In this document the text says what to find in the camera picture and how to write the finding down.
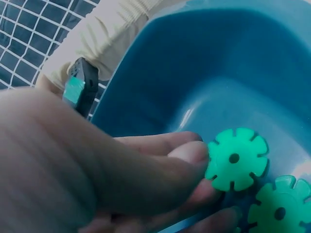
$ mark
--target sleeve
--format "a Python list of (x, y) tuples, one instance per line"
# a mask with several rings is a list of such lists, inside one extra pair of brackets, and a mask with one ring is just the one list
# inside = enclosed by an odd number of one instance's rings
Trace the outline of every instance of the sleeve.
[(110, 79), (128, 47), (150, 14), (159, 10), (162, 1), (168, 0), (101, 0), (68, 33), (45, 62), (42, 73), (64, 90), (71, 66), (83, 57), (99, 70), (100, 80)]

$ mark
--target black object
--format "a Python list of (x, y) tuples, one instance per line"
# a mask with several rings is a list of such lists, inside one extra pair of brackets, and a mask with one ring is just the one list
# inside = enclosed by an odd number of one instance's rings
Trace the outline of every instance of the black object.
[(69, 72), (63, 101), (87, 118), (98, 92), (98, 69), (79, 58)]

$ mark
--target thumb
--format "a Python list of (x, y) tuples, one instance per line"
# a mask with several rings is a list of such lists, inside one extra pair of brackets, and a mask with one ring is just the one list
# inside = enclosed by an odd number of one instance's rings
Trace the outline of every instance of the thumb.
[(117, 213), (154, 215), (178, 207), (190, 196), (204, 177), (207, 147), (203, 142), (188, 142), (167, 157), (124, 148), (115, 159), (122, 162), (106, 170), (109, 181), (101, 192), (103, 206)]

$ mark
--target dark blue mesh background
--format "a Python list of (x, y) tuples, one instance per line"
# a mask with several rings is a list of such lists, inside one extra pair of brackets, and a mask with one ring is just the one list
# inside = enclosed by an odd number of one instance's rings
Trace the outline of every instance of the dark blue mesh background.
[(99, 1), (0, 0), (0, 89), (33, 86), (44, 61)]

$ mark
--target blue container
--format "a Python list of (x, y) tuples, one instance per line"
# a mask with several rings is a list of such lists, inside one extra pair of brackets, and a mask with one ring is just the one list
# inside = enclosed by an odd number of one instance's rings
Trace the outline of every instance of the blue container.
[[(311, 182), (311, 6), (300, 0), (192, 0), (168, 8), (136, 38), (92, 122), (115, 136), (193, 131), (209, 142), (228, 128), (254, 129), (270, 169)], [(215, 209), (244, 211), (254, 195), (226, 194)]]

